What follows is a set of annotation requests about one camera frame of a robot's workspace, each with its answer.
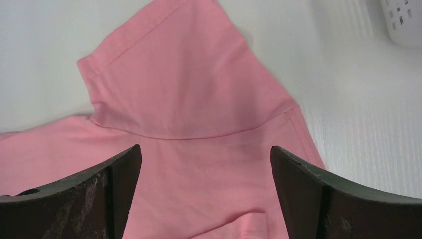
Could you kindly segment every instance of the pink cloth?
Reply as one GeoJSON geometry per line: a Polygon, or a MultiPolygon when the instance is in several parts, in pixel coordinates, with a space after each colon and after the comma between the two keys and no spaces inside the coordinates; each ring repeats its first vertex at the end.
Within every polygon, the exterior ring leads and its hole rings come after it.
{"type": "Polygon", "coordinates": [[[216,0],[155,0],[78,67],[95,113],[0,137],[0,195],[140,144],[124,238],[288,237],[270,148],[323,164],[299,106],[216,0]]]}

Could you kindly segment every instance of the laundry basket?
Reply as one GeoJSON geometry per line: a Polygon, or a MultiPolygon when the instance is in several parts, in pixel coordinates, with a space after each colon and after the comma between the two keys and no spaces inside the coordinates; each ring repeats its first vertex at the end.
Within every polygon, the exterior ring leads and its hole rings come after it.
{"type": "Polygon", "coordinates": [[[422,47],[422,0],[381,0],[388,32],[398,45],[422,47]]]}

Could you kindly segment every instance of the folded fabric flap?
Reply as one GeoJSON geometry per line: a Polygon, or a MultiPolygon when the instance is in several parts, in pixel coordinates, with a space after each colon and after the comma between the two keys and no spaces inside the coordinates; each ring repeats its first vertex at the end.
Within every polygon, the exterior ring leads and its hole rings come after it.
{"type": "Polygon", "coordinates": [[[248,213],[224,226],[192,239],[267,239],[265,213],[248,213]]]}

